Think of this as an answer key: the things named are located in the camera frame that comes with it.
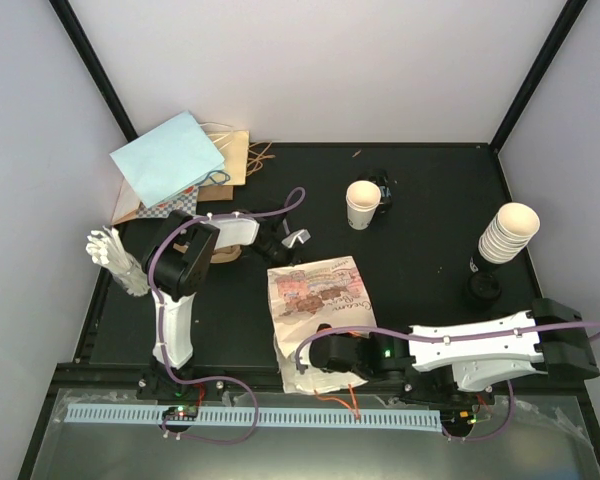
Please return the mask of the cream bear paper bag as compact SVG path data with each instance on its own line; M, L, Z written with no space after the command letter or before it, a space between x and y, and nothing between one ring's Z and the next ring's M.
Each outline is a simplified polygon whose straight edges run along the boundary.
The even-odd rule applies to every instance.
M303 347L295 365L295 353L304 339L321 325L376 326L370 297L351 256L271 268L267 271L269 309L274 327L274 349L286 394L314 395L334 401L335 392L350 393L366 383L355 373L327 373L309 362L309 348Z

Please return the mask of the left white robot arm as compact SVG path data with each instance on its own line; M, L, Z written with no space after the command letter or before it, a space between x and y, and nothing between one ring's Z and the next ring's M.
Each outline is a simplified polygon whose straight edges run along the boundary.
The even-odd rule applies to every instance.
M285 222L284 213L191 216L176 210L162 223L145 253L142 270L156 308L153 356L166 366L159 386L171 398L185 398L194 388L195 376L184 368L193 358L192 306L213 254L228 247L249 247L273 266L293 265L310 233L306 229L280 232Z

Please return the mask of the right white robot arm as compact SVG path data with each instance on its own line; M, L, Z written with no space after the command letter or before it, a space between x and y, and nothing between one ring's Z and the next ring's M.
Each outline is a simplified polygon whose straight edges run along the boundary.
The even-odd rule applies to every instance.
M299 372L353 373L367 381L413 384L423 375L437 396L459 402L468 393L529 375L558 381L599 376L592 349L600 323L548 298L530 309L477 323L413 325L400 332L377 326L322 324L294 355Z

